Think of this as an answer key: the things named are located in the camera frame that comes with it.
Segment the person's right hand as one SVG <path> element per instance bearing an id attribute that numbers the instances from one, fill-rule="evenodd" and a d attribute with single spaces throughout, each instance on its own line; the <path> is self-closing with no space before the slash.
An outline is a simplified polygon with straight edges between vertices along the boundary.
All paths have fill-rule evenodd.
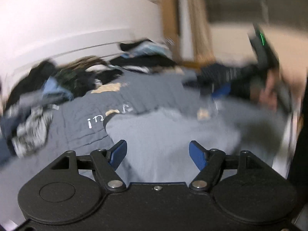
<path id="1" fill-rule="evenodd" d="M 265 88 L 259 93 L 258 103 L 269 110 L 276 111 L 278 106 L 276 85 L 279 82 L 279 73 L 274 70 L 269 70 Z"/>

